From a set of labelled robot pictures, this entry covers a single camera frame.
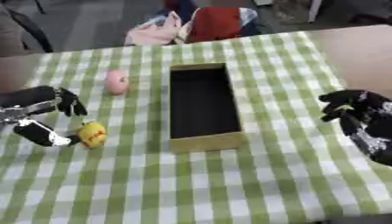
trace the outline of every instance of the pink cloth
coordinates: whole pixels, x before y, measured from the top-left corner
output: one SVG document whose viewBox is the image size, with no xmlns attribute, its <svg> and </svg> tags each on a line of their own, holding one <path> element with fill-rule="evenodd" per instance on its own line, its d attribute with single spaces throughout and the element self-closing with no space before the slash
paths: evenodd
<svg viewBox="0 0 392 224">
<path fill-rule="evenodd" d="M 172 11 L 164 21 L 163 26 L 141 24 L 128 31 L 125 45 L 163 46 L 174 40 L 181 28 L 181 18 Z"/>
</svg>

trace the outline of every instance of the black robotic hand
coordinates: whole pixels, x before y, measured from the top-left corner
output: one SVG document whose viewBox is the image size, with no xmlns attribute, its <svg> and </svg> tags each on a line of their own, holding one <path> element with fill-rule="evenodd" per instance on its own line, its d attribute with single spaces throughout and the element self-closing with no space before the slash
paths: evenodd
<svg viewBox="0 0 392 224">
<path fill-rule="evenodd" d="M 73 145 L 76 135 L 62 137 L 52 128 L 30 118 L 58 109 L 67 116 L 85 116 L 88 112 L 77 95 L 64 88 L 33 87 L 0 95 L 0 124 L 16 124 L 14 132 L 42 146 Z"/>
<path fill-rule="evenodd" d="M 86 116 L 87 111 L 81 104 L 78 96 L 64 88 L 54 88 L 49 86 L 40 86 L 19 90 L 9 94 L 0 95 L 1 108 L 20 107 L 28 109 L 26 114 L 39 115 L 58 109 L 71 116 L 73 113 L 77 116 Z"/>
<path fill-rule="evenodd" d="M 51 127 L 29 118 L 19 120 L 18 126 L 15 126 L 14 128 L 14 132 L 29 139 L 35 144 L 45 147 L 61 145 L 71 146 L 81 141 L 77 135 L 67 137 L 59 136 Z"/>
<path fill-rule="evenodd" d="M 88 114 L 76 94 L 62 87 L 57 89 L 56 93 L 61 98 L 61 102 L 57 105 L 57 108 L 59 111 L 64 112 L 66 116 L 71 116 L 72 112 L 77 116 L 86 116 Z"/>
<path fill-rule="evenodd" d="M 365 90 L 341 90 L 319 97 L 328 102 L 321 118 L 339 118 L 343 133 L 373 161 L 392 166 L 392 101 Z"/>
</svg>

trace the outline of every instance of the brown box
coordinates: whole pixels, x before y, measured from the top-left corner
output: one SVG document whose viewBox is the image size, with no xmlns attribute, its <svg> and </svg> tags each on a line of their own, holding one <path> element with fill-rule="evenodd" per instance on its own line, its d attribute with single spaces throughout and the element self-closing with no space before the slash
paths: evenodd
<svg viewBox="0 0 392 224">
<path fill-rule="evenodd" d="M 238 148 L 245 140 L 225 64 L 171 67 L 170 141 L 174 152 Z"/>
</svg>

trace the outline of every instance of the red object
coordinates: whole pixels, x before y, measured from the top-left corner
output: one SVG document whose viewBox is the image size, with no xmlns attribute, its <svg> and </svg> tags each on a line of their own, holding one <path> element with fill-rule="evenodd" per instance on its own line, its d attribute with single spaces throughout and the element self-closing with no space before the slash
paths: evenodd
<svg viewBox="0 0 392 224">
<path fill-rule="evenodd" d="M 237 7 L 205 7 L 196 11 L 187 43 L 232 39 L 240 32 Z"/>
</svg>

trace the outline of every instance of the tablecloth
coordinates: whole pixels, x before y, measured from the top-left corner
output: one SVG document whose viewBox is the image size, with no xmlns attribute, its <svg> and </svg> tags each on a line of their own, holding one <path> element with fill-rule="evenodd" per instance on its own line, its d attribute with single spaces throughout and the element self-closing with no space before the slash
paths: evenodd
<svg viewBox="0 0 392 224">
<path fill-rule="evenodd" d="M 175 155 L 170 65 L 225 62 L 248 143 Z M 110 69 L 130 90 L 104 90 Z M 37 115 L 58 132 L 108 129 L 103 148 L 41 148 L 0 138 L 0 223 L 286 223 L 392 212 L 392 171 L 362 156 L 318 95 L 342 88 L 306 32 L 193 45 L 43 55 L 30 86 L 75 92 L 88 116 Z"/>
</svg>

